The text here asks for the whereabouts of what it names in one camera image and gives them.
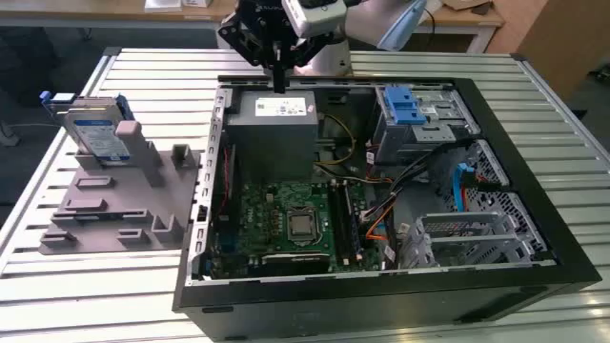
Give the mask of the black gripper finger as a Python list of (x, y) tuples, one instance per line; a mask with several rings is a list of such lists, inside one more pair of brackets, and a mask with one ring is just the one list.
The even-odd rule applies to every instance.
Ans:
[(218, 33), (231, 48), (253, 66), (262, 66), (273, 80), (276, 93), (282, 93), (282, 64), (273, 42), (265, 42), (242, 28), (242, 18), (231, 14), (223, 20)]
[(298, 66), (305, 66), (324, 47), (330, 43), (330, 34), (321, 34), (300, 43), (296, 34), (288, 35), (281, 45), (281, 93), (286, 92), (288, 74)]

